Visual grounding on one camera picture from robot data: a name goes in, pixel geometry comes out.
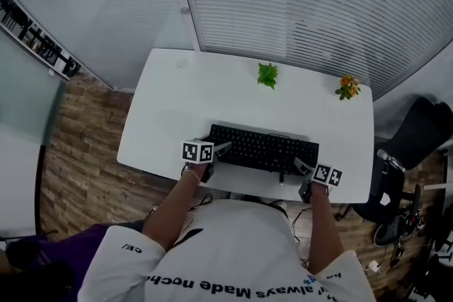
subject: white desk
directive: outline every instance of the white desk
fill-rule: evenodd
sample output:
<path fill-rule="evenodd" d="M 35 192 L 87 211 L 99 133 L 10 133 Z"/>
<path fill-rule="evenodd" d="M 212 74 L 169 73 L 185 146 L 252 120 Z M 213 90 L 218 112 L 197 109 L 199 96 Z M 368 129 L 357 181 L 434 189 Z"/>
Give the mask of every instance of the white desk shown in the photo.
<path fill-rule="evenodd" d="M 181 143 L 209 134 L 212 123 L 275 132 L 319 144 L 319 163 L 343 171 L 330 199 L 366 202 L 372 175 L 371 90 L 339 101 L 339 79 L 278 64 L 273 91 L 258 85 L 259 60 L 183 50 L 152 50 L 122 133 L 120 163 L 179 179 Z M 301 180 L 218 163 L 208 187 L 299 200 Z"/>

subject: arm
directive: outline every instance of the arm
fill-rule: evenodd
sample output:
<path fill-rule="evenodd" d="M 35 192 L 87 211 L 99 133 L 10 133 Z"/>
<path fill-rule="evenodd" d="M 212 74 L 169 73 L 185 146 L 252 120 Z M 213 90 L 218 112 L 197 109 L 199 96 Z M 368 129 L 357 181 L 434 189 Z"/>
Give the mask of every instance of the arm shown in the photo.
<path fill-rule="evenodd" d="M 123 302 L 142 286 L 165 255 L 165 250 L 143 234 L 111 226 L 91 261 L 79 290 L 78 302 Z"/>
<path fill-rule="evenodd" d="M 331 203 L 326 187 L 313 182 L 310 203 L 313 208 L 309 271 L 317 274 L 339 257 L 345 250 L 335 227 Z"/>
<path fill-rule="evenodd" d="M 142 233 L 169 251 L 178 239 L 183 227 L 187 210 L 199 184 L 207 164 L 189 166 L 190 172 L 185 172 L 178 184 L 171 190 L 164 202 L 148 218 Z"/>

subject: hair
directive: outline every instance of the hair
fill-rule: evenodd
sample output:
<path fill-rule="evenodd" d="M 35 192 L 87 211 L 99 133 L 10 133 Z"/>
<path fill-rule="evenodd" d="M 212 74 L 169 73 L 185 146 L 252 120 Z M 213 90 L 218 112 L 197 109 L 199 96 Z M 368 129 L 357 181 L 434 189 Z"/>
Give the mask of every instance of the hair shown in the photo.
<path fill-rule="evenodd" d="M 63 262 L 56 262 L 23 272 L 0 275 L 0 294 L 5 301 L 42 300 L 58 302 L 74 283 L 74 272 Z"/>

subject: potted flower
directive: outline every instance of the potted flower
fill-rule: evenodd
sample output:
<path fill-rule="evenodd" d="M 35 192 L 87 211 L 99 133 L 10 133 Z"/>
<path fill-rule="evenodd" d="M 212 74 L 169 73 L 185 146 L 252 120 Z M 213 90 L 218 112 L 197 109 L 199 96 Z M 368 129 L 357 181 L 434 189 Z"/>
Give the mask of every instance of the potted flower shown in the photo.
<path fill-rule="evenodd" d="M 345 75 L 340 80 L 340 89 L 336 90 L 335 93 L 340 95 L 340 100 L 345 98 L 350 100 L 352 97 L 355 97 L 362 90 L 359 87 L 360 81 L 357 78 L 354 78 L 349 75 Z"/>

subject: black keyboard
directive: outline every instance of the black keyboard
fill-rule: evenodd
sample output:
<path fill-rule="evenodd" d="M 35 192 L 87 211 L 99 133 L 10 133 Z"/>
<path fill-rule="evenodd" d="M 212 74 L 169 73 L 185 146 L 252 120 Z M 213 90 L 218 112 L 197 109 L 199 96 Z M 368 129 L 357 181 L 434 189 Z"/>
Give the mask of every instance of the black keyboard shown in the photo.
<path fill-rule="evenodd" d="M 319 145 L 291 139 L 277 134 L 261 134 L 232 127 L 211 126 L 210 135 L 204 140 L 214 145 L 232 141 L 233 146 L 219 161 L 276 173 L 296 173 L 294 157 L 316 167 Z"/>

